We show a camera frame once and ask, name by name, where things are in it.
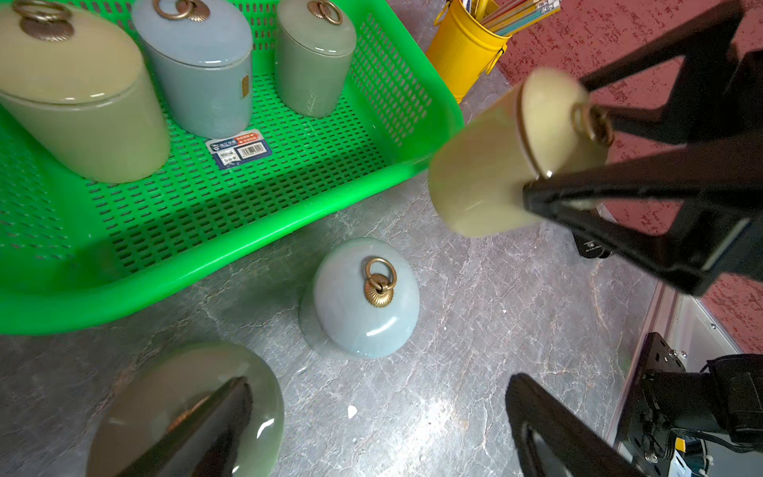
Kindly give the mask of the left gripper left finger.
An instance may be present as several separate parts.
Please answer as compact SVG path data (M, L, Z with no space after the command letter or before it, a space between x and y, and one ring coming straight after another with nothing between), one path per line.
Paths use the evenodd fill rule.
M228 380L122 476L230 476L252 416L248 380Z

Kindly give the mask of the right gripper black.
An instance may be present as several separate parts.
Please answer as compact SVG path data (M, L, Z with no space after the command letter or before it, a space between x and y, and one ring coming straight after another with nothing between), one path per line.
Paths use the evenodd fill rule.
M658 109L608 107L615 129L683 147L534 181L526 210L692 296L762 279L762 53L731 56L744 16L725 1L580 80L588 91L681 57Z

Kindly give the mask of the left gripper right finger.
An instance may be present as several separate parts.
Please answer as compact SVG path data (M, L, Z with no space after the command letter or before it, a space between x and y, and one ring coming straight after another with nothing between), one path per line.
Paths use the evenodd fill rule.
M505 401L525 476L642 474L529 375L511 377Z

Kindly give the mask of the yellow-green canister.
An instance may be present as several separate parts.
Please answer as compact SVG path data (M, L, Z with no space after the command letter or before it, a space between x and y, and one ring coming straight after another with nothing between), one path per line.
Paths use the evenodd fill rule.
M170 155L168 126L139 47L83 9L53 1L2 6L1 104L87 179L138 181Z
M524 186L604 165L614 138L607 112L574 76L537 69L437 151L431 203L465 238L536 224L542 219L525 210Z

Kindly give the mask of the blue-grey canister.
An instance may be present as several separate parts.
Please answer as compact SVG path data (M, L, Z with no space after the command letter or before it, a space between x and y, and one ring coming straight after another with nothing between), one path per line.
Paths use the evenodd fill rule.
M409 261L375 238L354 238L323 258L299 309L299 327L317 353L371 360L413 334L420 292Z
M174 121L218 139L252 118L252 29L228 1L137 1L132 23Z

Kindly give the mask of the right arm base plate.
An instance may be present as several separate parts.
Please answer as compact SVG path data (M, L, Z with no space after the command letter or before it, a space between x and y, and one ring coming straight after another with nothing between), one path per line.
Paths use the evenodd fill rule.
M646 476L705 476L713 464L705 442L675 435L648 393L655 373L685 370L661 334L646 335L615 433L621 454Z

